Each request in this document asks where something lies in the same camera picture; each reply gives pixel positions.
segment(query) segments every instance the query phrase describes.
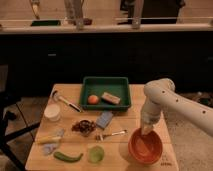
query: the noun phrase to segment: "tray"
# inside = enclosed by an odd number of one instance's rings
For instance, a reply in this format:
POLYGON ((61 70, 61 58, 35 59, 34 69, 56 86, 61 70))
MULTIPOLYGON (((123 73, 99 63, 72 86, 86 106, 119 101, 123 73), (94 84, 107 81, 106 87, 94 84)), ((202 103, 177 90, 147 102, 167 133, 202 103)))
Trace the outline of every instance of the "tray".
POLYGON ((128 78, 85 77, 81 89, 80 105, 84 110, 127 110, 131 106, 128 78), (101 96, 104 92, 121 98, 120 103, 114 105, 101 100, 101 96), (97 105, 87 103, 88 97, 92 94, 100 97, 100 101, 97 105))

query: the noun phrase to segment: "red bowl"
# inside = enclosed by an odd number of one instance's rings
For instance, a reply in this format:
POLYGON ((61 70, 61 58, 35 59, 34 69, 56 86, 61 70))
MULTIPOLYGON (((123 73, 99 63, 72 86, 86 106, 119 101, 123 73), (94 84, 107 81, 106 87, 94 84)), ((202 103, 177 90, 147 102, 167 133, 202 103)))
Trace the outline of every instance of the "red bowl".
POLYGON ((142 164, 153 164, 157 162, 163 151, 160 137, 154 131, 148 135, 141 135, 141 128, 132 134, 129 144, 129 153, 142 164))

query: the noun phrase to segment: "cup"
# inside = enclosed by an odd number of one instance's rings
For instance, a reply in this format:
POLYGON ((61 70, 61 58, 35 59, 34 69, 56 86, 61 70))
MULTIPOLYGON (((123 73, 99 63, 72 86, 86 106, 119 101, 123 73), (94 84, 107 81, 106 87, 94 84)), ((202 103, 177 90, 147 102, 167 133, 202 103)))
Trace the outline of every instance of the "cup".
POLYGON ((60 107, 57 104, 50 104, 44 110, 44 116, 52 122, 60 119, 60 107))

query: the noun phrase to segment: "utensil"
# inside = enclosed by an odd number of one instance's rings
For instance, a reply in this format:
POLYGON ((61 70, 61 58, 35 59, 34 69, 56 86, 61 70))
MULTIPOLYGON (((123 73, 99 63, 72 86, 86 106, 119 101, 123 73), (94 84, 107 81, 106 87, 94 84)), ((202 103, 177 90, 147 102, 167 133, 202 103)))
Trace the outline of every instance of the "utensil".
POLYGON ((121 134, 126 134, 127 133, 127 130, 123 130, 123 131, 120 131, 120 132, 114 132, 114 133, 111 133, 111 134, 99 134, 99 135, 96 135, 95 136, 95 139, 96 140, 100 140, 100 141, 103 141, 105 138, 109 137, 109 136, 114 136, 114 135, 121 135, 121 134))
POLYGON ((66 98, 64 98, 63 96, 59 95, 58 91, 55 90, 53 93, 52 93, 52 98, 54 101, 62 101, 64 102, 65 104, 67 104, 68 106, 72 107, 73 109, 75 109, 76 111, 78 112, 82 112, 82 110, 76 106, 75 104, 69 102, 66 98))

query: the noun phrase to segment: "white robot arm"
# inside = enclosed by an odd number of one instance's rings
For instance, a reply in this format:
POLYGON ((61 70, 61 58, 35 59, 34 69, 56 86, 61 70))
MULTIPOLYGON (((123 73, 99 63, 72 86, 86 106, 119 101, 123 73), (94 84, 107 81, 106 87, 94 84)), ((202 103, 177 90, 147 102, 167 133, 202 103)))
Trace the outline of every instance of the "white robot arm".
POLYGON ((148 134, 160 119, 162 107, 172 109, 185 116, 191 123, 213 136, 213 109, 175 92, 175 85, 170 79, 148 82, 144 86, 146 101, 141 108, 141 133, 148 134))

